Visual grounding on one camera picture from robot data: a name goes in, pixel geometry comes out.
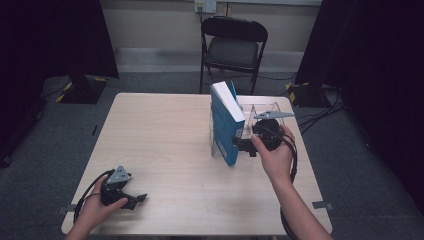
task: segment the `hand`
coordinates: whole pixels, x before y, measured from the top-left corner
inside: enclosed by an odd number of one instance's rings
[[[94,185],[91,195],[85,200],[79,217],[66,239],[85,239],[91,230],[128,202],[128,198],[121,198],[109,206],[103,205],[100,200],[100,189],[106,178],[107,176],[100,178]]]
[[[295,141],[295,139],[290,129],[284,125],[280,125],[280,129],[288,136],[285,136],[284,138],[289,143],[294,144],[292,140]],[[258,136],[252,135],[251,140],[261,156],[262,166],[271,182],[286,180],[291,182],[290,167],[292,162],[292,152],[290,148],[284,142],[281,142],[281,145],[277,149],[268,151]]]

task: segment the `blue book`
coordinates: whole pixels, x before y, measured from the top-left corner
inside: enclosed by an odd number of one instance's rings
[[[241,138],[245,118],[225,82],[212,84],[211,100],[214,140],[228,166],[232,166],[238,155],[238,147],[233,145],[232,137]]]

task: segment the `finger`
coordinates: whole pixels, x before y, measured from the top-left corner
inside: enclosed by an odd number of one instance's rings
[[[294,141],[294,135],[291,132],[290,128],[288,128],[286,125],[280,125],[281,131],[283,131],[284,135],[289,136]]]
[[[256,150],[258,151],[259,155],[261,155],[261,157],[263,157],[264,154],[267,154],[269,152],[258,136],[252,135],[250,139],[252,140],[253,146],[255,146]]]
[[[93,188],[93,191],[91,192],[91,193],[99,193],[100,192],[100,189],[102,188],[102,184],[103,184],[103,182],[106,180],[106,178],[107,178],[108,176],[107,175],[105,175],[105,176],[103,176],[103,177],[101,177],[97,182],[96,182],[96,184],[94,185],[94,188]]]
[[[121,207],[123,207],[125,204],[127,204],[128,202],[128,198],[121,198],[118,201],[112,203],[111,205],[109,205],[109,209],[110,211],[116,211],[118,209],[120,209]]]

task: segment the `chair leg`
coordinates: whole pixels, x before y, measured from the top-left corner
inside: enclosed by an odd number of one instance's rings
[[[203,62],[200,64],[200,86],[199,86],[199,93],[202,94],[203,89]]]
[[[253,95],[253,92],[255,91],[256,86],[256,79],[258,78],[258,74],[254,73],[252,75],[252,79],[250,80],[252,82],[252,88],[250,89],[250,95]]]

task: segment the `black folding chair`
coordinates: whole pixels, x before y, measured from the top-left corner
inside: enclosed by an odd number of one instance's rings
[[[202,62],[200,69],[200,89],[203,87],[203,70],[207,68],[225,69],[251,73],[253,95],[258,77],[263,51],[268,40],[268,31],[260,23],[223,16],[205,19],[201,26]],[[212,36],[207,43],[206,36]]]

